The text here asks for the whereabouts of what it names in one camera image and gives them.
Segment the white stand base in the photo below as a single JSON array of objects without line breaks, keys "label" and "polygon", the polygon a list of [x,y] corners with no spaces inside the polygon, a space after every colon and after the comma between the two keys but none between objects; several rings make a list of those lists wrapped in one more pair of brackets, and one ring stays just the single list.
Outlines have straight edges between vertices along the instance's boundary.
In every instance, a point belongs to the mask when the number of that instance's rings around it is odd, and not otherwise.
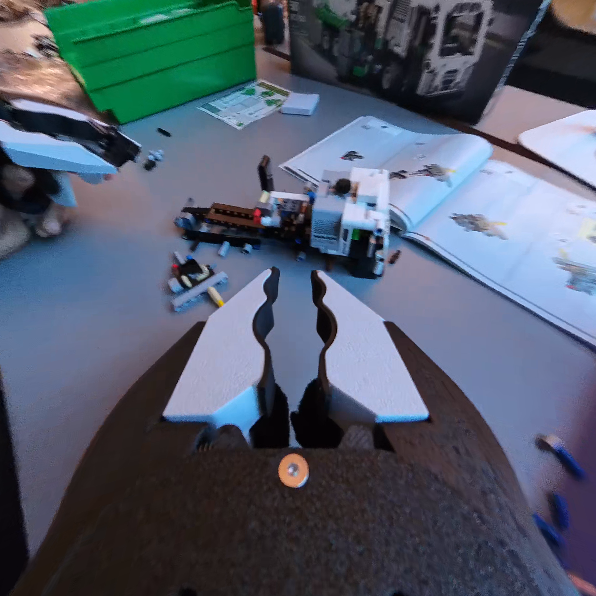
[{"label": "white stand base", "polygon": [[595,188],[595,110],[585,110],[526,130],[526,149]]}]

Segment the open instruction booklet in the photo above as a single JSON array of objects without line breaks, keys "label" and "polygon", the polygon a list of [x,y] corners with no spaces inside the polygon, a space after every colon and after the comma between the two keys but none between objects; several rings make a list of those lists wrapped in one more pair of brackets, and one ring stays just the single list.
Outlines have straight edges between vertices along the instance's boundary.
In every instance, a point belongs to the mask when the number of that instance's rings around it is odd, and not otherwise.
[{"label": "open instruction booklet", "polygon": [[492,153],[475,135],[362,116],[279,167],[319,187],[324,172],[383,170],[404,238],[595,347],[595,201]]}]

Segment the green printed sticker sheet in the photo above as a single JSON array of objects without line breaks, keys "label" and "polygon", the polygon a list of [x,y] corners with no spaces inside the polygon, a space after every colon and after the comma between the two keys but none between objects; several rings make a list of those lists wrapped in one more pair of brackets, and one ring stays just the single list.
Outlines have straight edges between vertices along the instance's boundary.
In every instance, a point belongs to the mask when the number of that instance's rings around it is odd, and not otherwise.
[{"label": "green printed sticker sheet", "polygon": [[236,130],[278,112],[291,91],[265,80],[255,80],[197,109]]}]

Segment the person's left hand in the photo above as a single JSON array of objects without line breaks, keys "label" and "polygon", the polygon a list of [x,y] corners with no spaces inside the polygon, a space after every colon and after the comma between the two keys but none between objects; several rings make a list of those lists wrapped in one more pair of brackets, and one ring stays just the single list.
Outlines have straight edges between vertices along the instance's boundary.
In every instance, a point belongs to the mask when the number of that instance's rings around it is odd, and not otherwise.
[{"label": "person's left hand", "polygon": [[64,207],[54,199],[60,190],[54,172],[1,159],[1,259],[24,248],[32,235],[62,233]]}]

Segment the clear plastic bag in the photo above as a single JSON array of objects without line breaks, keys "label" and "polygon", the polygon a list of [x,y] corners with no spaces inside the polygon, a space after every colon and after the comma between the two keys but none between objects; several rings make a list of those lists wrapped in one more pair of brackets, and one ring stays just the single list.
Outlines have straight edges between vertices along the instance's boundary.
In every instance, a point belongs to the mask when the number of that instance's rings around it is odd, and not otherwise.
[{"label": "clear plastic bag", "polygon": [[69,108],[87,115],[98,111],[70,69],[58,58],[36,58],[1,50],[1,97]]}]

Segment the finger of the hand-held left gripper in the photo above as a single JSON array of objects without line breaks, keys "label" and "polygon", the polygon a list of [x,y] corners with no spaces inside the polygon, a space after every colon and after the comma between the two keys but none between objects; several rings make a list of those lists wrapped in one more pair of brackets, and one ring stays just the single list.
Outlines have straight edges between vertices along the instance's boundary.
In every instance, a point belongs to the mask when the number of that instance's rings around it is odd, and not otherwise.
[{"label": "finger of the hand-held left gripper", "polygon": [[135,162],[141,146],[117,127],[77,111],[29,100],[1,99],[2,135],[47,135],[73,141],[114,166]]},{"label": "finger of the hand-held left gripper", "polygon": [[2,135],[1,148],[15,164],[49,171],[56,175],[59,190],[52,200],[63,207],[76,207],[70,174],[87,183],[101,183],[119,169],[74,141],[47,135]]}]

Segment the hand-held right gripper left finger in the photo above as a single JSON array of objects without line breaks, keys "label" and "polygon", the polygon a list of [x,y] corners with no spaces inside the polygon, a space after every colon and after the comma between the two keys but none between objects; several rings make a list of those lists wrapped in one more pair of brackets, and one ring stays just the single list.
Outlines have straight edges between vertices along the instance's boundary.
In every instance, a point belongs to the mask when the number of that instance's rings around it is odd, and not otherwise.
[{"label": "hand-held right gripper left finger", "polygon": [[163,411],[165,421],[235,426],[251,445],[282,444],[282,394],[266,338],[279,269],[265,269],[213,313]]}]

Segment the small black lego subassembly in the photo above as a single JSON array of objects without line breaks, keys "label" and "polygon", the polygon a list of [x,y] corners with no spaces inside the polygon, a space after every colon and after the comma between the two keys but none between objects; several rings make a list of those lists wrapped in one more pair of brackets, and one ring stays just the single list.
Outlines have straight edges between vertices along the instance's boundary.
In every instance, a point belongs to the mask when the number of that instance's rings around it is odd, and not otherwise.
[{"label": "small black lego subassembly", "polygon": [[217,308],[225,302],[220,289],[227,283],[226,272],[218,271],[211,264],[198,262],[192,256],[174,253],[174,262],[166,287],[170,292],[170,309],[182,312],[204,298],[209,299]]}]

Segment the small white box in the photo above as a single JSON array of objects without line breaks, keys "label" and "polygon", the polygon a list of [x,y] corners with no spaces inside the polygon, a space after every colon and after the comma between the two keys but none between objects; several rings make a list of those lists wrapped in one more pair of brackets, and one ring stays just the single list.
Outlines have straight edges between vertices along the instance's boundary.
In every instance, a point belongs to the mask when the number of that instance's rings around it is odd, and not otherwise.
[{"label": "small white box", "polygon": [[311,116],[319,104],[317,93],[295,93],[291,92],[283,102],[280,112],[284,115]]}]

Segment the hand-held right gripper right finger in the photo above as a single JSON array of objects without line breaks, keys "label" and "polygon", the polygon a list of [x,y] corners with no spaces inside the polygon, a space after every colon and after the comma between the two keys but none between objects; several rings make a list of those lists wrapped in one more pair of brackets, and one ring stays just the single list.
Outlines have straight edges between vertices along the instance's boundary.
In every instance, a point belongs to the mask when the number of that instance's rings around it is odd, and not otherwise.
[{"label": "hand-held right gripper right finger", "polygon": [[342,430],[428,420],[387,321],[324,271],[313,270],[310,280],[324,343],[318,380],[325,415]]}]

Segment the black lego set box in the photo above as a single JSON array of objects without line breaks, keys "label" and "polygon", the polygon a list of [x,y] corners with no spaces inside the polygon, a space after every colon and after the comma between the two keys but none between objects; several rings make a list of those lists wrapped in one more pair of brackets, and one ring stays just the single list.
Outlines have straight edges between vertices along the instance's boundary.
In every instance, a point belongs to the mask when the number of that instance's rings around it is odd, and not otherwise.
[{"label": "black lego set box", "polygon": [[550,1],[288,1],[294,75],[478,123]]}]

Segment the dark cup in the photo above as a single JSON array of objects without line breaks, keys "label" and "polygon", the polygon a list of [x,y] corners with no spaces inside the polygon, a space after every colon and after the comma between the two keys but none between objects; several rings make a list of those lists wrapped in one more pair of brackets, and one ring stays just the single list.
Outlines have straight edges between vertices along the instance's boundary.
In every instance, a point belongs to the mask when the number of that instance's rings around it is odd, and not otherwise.
[{"label": "dark cup", "polygon": [[284,8],[281,1],[261,1],[260,16],[266,46],[279,46],[285,41]]}]

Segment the white lego truck model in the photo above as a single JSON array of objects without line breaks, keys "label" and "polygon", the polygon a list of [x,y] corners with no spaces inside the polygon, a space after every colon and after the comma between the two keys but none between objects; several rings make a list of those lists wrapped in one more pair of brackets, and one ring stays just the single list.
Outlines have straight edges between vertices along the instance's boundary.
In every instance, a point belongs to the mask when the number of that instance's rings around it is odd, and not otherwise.
[{"label": "white lego truck model", "polygon": [[298,261],[316,252],[324,255],[327,270],[341,258],[356,278],[382,277],[391,235],[389,172],[325,170],[315,187],[292,193],[274,189],[271,165],[267,155],[258,164],[261,194],[253,208],[199,208],[189,199],[174,220],[183,239],[194,247],[206,242],[244,253],[274,241],[292,248]]}]

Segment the green plastic bin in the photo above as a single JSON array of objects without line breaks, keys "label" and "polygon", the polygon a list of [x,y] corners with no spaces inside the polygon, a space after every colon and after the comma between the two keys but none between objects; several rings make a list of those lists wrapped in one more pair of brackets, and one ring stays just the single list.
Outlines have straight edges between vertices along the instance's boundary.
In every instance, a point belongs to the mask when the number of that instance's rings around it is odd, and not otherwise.
[{"label": "green plastic bin", "polygon": [[94,108],[118,123],[256,78],[251,1],[89,1],[44,16]]}]

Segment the cluster of blue lego pins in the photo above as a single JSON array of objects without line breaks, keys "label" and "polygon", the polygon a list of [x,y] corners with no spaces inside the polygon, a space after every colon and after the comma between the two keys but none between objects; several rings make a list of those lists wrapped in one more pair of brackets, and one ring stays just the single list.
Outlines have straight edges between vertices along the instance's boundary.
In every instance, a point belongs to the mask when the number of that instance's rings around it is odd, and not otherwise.
[{"label": "cluster of blue lego pins", "polygon": [[[552,453],[565,471],[573,478],[578,481],[585,479],[585,470],[557,436],[538,435],[536,436],[535,444],[541,451]],[[547,503],[552,522],[547,522],[538,513],[534,513],[533,519],[549,546],[553,547],[556,551],[560,551],[564,547],[562,533],[570,528],[569,507],[565,498],[556,492],[550,492],[548,494]]]}]

